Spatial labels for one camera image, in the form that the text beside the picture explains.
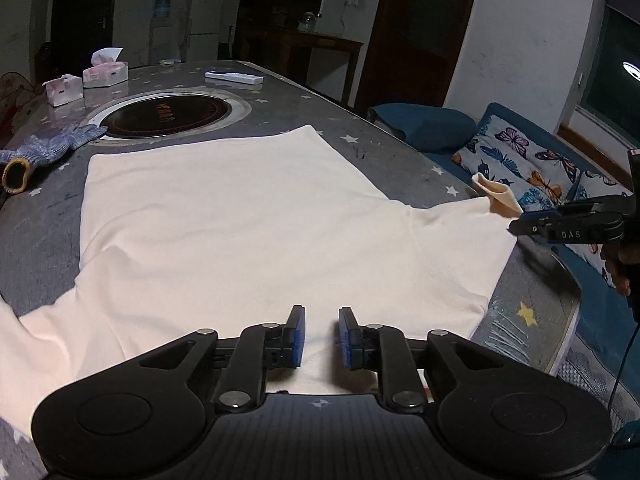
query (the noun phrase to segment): table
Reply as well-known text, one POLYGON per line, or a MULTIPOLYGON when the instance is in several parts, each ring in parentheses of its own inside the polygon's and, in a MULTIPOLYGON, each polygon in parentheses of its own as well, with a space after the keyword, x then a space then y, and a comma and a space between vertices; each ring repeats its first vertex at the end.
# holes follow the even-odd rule
POLYGON ((289 75, 289 57, 291 49, 295 47, 325 48, 328 50, 338 50, 349 54, 349 64, 347 65, 347 75, 344 78, 342 88, 342 98, 340 104, 348 106, 353 76, 358 64, 358 56, 362 43, 359 41, 345 40, 335 36, 327 36, 316 32, 300 32, 297 30, 287 30, 277 27, 259 27, 257 25, 242 25, 238 28, 236 35, 241 41, 240 59, 249 60, 249 50, 251 41, 265 41, 276 43, 280 46, 278 53, 278 65, 276 72, 289 75))
MULTIPOLYGON (((34 174, 31 193, 6 200, 0 210, 0 294, 18 316, 53 303, 74 286, 84 181, 89 160, 96 153, 139 151, 223 137, 269 136, 311 124, 390 199, 429 208, 476 196, 471 188, 373 124, 284 76, 233 61, 130 70, 129 81, 87 91, 84 100, 59 108, 41 105, 12 139, 11 146, 37 130, 40 136, 52 135, 57 128, 82 122, 105 105, 129 95, 204 87, 226 88, 249 103, 251 113, 220 130, 191 137, 130 146, 88 144, 52 168, 34 174), (263 75, 265 80, 260 89, 229 88, 232 84, 205 81, 207 70, 263 75)), ((539 370, 553 372, 562 359, 567 336, 574 330, 579 301, 575 280, 552 251, 530 238, 521 238, 472 340, 539 370), (522 304, 534 312, 535 324, 532 318, 518 314, 522 304)), ((35 480, 44 473, 33 444, 14 434, 1 420, 0 459, 10 480, 35 480)))

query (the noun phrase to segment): orange butterfly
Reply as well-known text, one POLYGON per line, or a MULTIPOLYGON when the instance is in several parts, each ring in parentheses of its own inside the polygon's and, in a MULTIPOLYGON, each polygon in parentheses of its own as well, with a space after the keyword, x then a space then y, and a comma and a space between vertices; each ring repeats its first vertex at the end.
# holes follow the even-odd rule
POLYGON ((560 186, 552 186, 551 181, 545 182, 545 178, 539 171, 532 171, 531 176, 527 179, 531 185, 539 187, 551 199, 555 205, 560 202, 562 196, 562 188, 560 186))

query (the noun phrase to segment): yellow star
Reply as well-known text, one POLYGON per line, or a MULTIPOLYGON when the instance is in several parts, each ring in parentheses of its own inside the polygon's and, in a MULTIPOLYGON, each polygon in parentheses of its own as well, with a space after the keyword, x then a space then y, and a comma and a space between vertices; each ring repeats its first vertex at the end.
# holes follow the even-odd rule
POLYGON ((520 316, 522 319, 524 319, 524 321, 527 322, 527 326, 538 326, 538 322, 536 321, 536 316, 534 316, 533 309, 529 308, 522 302, 520 302, 520 310, 518 311, 518 316, 520 316))

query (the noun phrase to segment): wooden door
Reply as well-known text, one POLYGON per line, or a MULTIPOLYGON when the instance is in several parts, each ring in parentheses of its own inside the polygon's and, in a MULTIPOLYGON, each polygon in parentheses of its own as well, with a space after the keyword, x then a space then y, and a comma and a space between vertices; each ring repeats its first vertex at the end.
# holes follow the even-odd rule
POLYGON ((81 76, 91 54, 112 45, 115 0, 53 0, 51 52, 57 76, 81 76))
POLYGON ((380 0, 356 112, 393 102, 442 106, 472 5, 473 0, 380 0))

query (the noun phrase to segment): human hand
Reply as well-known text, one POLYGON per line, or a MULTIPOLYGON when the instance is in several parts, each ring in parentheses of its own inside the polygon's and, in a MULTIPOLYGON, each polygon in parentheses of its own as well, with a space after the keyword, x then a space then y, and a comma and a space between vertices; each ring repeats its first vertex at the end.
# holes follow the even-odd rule
POLYGON ((631 294, 625 266, 640 264, 640 244, 635 243, 622 247, 619 242, 606 244, 600 251, 600 257, 605 261, 605 269, 611 274, 616 292, 622 296, 631 294))

